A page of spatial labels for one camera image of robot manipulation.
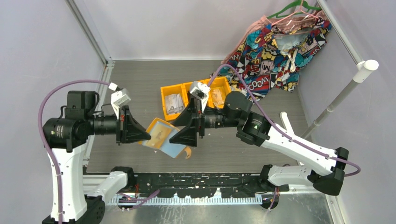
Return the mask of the yellow card holder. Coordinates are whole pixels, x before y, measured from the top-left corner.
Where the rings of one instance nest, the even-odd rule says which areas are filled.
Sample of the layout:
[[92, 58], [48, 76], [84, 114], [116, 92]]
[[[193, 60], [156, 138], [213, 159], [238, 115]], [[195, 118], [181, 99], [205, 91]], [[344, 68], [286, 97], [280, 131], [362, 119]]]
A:
[[192, 155], [190, 147], [183, 144], [170, 143], [170, 138], [178, 133], [179, 129], [169, 122], [154, 118], [147, 128], [147, 133], [150, 134], [150, 140], [140, 141], [139, 144], [149, 147], [156, 151], [161, 151], [171, 158], [177, 158], [185, 155], [185, 159], [189, 159]]

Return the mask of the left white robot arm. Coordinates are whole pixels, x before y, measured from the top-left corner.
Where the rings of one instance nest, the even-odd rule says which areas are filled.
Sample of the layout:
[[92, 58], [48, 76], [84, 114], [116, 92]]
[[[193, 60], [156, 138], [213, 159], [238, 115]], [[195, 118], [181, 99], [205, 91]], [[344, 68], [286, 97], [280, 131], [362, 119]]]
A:
[[106, 203], [120, 190], [132, 192], [136, 178], [131, 167], [114, 167], [93, 191], [83, 190], [83, 157], [92, 135], [114, 135], [116, 142], [149, 140], [150, 134], [132, 116], [127, 105], [118, 115], [95, 115], [99, 102], [95, 91], [70, 91], [61, 117], [49, 119], [43, 133], [56, 161], [52, 162], [53, 207], [45, 224], [98, 224]]

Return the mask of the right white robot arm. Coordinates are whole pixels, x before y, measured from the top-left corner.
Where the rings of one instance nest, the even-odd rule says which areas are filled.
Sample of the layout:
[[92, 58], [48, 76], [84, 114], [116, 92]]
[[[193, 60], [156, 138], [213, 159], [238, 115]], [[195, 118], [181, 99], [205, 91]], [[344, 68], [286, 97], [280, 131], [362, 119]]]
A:
[[299, 166], [264, 165], [258, 178], [262, 190], [270, 192], [292, 184], [312, 186], [331, 196], [339, 195], [349, 151], [342, 147], [322, 147], [302, 139], [253, 112], [252, 105], [237, 91], [226, 96], [222, 109], [202, 109], [200, 101], [190, 97], [186, 109], [173, 121], [181, 130], [170, 138], [170, 143], [196, 147], [205, 129], [235, 127], [236, 137], [242, 142], [280, 152], [301, 162]]

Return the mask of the cards in left bin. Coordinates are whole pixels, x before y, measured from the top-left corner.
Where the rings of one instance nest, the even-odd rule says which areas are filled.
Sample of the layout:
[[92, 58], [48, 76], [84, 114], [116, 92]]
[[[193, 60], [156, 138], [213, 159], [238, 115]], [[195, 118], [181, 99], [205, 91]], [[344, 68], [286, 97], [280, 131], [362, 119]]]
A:
[[180, 113], [185, 109], [181, 94], [170, 94], [165, 96], [166, 114]]

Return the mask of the left yellow bin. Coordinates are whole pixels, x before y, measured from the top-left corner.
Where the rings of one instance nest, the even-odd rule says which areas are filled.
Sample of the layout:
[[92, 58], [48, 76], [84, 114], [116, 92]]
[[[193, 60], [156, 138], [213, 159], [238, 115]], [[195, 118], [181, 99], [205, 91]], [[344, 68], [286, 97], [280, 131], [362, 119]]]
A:
[[186, 88], [183, 84], [163, 86], [160, 88], [164, 118], [166, 121], [176, 119], [188, 105]]

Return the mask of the banknotes in right bin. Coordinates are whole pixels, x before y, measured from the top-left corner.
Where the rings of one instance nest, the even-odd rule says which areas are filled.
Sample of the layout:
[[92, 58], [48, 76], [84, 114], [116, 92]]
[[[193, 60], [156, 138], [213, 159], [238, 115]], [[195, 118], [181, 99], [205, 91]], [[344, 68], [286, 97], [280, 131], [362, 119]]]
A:
[[220, 108], [224, 105], [223, 91], [221, 88], [211, 90], [212, 102], [215, 107]]

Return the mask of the right yellow bin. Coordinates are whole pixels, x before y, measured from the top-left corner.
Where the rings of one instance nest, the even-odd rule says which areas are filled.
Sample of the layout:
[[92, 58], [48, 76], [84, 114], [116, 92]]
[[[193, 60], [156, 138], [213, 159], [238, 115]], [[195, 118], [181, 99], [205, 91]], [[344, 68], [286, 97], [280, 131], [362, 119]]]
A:
[[231, 92], [226, 77], [217, 77], [210, 85], [209, 100], [207, 106], [210, 108], [223, 109], [226, 96]]

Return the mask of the colourful comic print shorts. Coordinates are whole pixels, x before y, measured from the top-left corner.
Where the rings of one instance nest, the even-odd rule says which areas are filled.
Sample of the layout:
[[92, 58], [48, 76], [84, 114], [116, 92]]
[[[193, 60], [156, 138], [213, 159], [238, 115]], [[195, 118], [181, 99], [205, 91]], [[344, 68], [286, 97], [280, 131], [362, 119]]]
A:
[[[299, 72], [326, 45], [326, 36], [332, 29], [325, 16], [293, 34], [275, 34], [271, 23], [276, 18], [263, 16], [251, 24], [245, 35], [222, 64], [229, 64], [218, 72], [226, 77], [232, 90], [241, 91], [247, 98], [245, 82], [257, 100], [273, 88], [293, 92], [299, 82]], [[238, 78], [235, 68], [242, 78]]]

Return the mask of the pink hanger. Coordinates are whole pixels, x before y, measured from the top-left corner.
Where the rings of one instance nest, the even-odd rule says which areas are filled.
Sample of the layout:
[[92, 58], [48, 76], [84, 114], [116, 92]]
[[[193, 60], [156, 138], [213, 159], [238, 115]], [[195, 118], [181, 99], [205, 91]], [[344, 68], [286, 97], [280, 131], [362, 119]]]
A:
[[317, 22], [322, 10], [301, 15], [290, 15], [271, 23], [271, 31], [275, 34], [293, 34]]

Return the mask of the green hanger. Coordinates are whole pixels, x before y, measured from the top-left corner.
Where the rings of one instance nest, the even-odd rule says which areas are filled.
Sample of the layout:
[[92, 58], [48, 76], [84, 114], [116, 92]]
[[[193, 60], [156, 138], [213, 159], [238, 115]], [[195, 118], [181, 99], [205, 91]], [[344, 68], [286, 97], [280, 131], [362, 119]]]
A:
[[280, 11], [268, 16], [267, 18], [283, 18], [289, 16], [291, 13], [290, 14], [285, 14], [285, 13], [291, 9], [295, 9], [295, 12], [297, 12], [297, 14], [309, 13], [311, 11], [319, 12], [322, 10], [322, 8], [319, 6], [310, 5], [306, 0], [295, 0], [289, 3], [288, 5], [286, 5]]

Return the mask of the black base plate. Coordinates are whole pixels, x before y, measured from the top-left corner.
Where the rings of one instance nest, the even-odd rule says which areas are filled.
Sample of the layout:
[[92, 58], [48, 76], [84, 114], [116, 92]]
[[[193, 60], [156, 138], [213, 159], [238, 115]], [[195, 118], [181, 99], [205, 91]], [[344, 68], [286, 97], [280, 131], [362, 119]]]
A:
[[271, 187], [259, 173], [137, 173], [112, 202], [122, 210], [149, 205], [244, 205], [275, 208], [289, 186]]

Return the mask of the white clothes rail pole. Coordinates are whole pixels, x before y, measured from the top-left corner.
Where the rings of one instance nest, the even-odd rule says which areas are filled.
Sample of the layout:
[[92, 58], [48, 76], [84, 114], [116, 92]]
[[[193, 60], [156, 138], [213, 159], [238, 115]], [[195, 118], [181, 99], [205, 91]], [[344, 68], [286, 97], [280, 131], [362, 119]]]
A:
[[[338, 96], [326, 107], [326, 109], [314, 120], [314, 123], [306, 129], [306, 131], [300, 135], [300, 138], [308, 138], [314, 129], [319, 127], [323, 121], [334, 111], [334, 109], [367, 77], [379, 67], [379, 63], [376, 60], [367, 60], [357, 63], [357, 73], [349, 84], [338, 94]], [[297, 185], [312, 185], [307, 179], [309, 170], [305, 169], [303, 163], [299, 163], [298, 166], [285, 166], [279, 167], [277, 172], [270, 172], [271, 176], [278, 181], [279, 184], [297, 184]]]

